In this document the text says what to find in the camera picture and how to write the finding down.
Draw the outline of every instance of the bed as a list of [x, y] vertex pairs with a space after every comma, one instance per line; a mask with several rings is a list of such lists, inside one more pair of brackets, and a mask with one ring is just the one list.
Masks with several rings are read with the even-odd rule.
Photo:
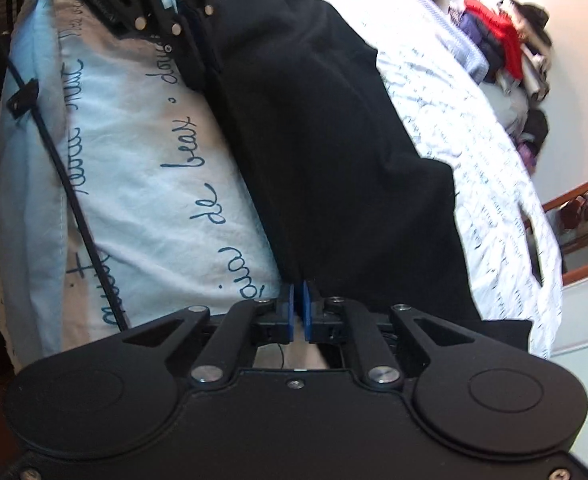
[[[453, 168], [479, 313], [531, 319], [530, 351], [547, 357], [560, 324], [560, 253], [477, 86], [482, 55], [430, 0], [326, 1], [378, 49], [420, 155]], [[207, 103], [180, 84], [162, 46], [114, 39], [79, 0], [26, 0], [12, 57], [24, 78], [39, 79], [42, 113], [132, 325], [194, 304], [223, 314], [241, 299], [276, 294], [279, 274], [244, 181]], [[191, 168], [205, 173], [194, 179]], [[15, 368], [117, 331], [33, 126], [4, 107], [0, 327]]]

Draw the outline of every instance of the red clothing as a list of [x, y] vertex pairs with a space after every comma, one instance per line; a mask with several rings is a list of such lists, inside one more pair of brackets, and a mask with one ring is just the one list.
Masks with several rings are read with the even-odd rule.
[[519, 35], [512, 20], [507, 16], [496, 14], [478, 0], [465, 0], [465, 8], [479, 17], [505, 50], [505, 69], [513, 78], [523, 79], [522, 52]]

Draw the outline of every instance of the dark jacket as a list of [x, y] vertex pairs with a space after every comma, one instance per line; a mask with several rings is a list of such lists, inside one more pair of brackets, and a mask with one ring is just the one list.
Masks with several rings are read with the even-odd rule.
[[490, 32], [480, 18], [471, 12], [464, 12], [463, 17], [466, 16], [479, 32], [480, 42], [477, 43], [476, 46], [483, 53], [489, 64], [489, 70], [487, 71], [484, 81], [487, 83], [493, 83], [496, 81], [496, 72], [505, 66], [505, 50], [503, 49], [503, 45]]

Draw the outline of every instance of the pile of clothes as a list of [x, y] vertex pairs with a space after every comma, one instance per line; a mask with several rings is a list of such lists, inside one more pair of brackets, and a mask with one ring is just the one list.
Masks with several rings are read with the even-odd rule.
[[549, 15], [536, 4], [503, 0], [490, 9], [480, 0], [450, 3], [450, 20], [479, 48], [489, 70], [481, 88], [499, 122], [512, 138], [530, 174], [548, 134], [548, 120], [537, 108], [549, 93], [552, 40]]

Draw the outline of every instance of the cable clip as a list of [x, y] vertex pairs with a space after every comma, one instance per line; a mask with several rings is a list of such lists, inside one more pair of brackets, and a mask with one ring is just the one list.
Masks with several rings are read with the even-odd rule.
[[15, 119], [22, 117], [30, 108], [36, 105], [39, 96], [39, 82], [30, 79], [22, 88], [7, 100], [7, 109]]

